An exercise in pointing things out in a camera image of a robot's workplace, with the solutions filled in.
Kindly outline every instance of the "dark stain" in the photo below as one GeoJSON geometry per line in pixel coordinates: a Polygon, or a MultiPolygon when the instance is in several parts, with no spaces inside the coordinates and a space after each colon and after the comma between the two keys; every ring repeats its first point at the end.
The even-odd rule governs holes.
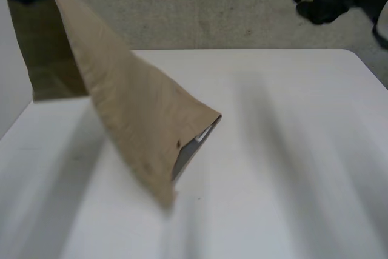
{"type": "Polygon", "coordinates": [[[148,175],[152,174],[152,168],[151,168],[150,164],[144,163],[144,170],[147,172],[148,175]]]}
{"type": "Polygon", "coordinates": [[[208,21],[198,21],[198,24],[199,24],[200,28],[202,29],[203,33],[205,34],[205,36],[209,36],[210,35],[209,22],[208,21]]]}

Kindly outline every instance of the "brown paper bag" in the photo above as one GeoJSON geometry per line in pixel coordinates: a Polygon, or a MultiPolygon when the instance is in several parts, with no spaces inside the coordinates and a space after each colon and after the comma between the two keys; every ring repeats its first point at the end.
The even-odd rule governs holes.
{"type": "Polygon", "coordinates": [[[80,0],[55,0],[79,71],[125,161],[163,206],[221,115],[188,94],[80,0]]]}
{"type": "Polygon", "coordinates": [[[55,0],[8,6],[34,101],[86,96],[55,0]]]}

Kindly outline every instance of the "white table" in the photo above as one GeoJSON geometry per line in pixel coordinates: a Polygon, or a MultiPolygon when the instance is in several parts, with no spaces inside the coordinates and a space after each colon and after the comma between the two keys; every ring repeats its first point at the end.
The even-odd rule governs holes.
{"type": "Polygon", "coordinates": [[[137,54],[223,114],[172,214],[88,99],[31,104],[0,141],[0,258],[384,257],[388,92],[353,53],[137,54]]]}

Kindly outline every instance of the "floor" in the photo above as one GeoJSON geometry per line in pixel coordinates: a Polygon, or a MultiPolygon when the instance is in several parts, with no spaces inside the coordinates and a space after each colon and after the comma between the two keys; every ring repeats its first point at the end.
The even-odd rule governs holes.
{"type": "Polygon", "coordinates": [[[292,0],[84,1],[133,49],[348,49],[388,87],[388,52],[358,9],[317,27],[298,17],[292,0]]]}

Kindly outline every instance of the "brown paper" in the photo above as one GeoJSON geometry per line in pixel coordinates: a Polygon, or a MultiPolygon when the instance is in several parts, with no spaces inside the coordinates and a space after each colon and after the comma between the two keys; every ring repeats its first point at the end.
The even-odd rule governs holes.
{"type": "Polygon", "coordinates": [[[55,0],[79,71],[124,160],[163,206],[221,115],[188,94],[80,0],[55,0]],[[200,135],[210,126],[210,130],[200,135]]]}
{"type": "Polygon", "coordinates": [[[8,6],[30,76],[33,99],[86,96],[55,0],[32,5],[9,0],[8,6]]]}

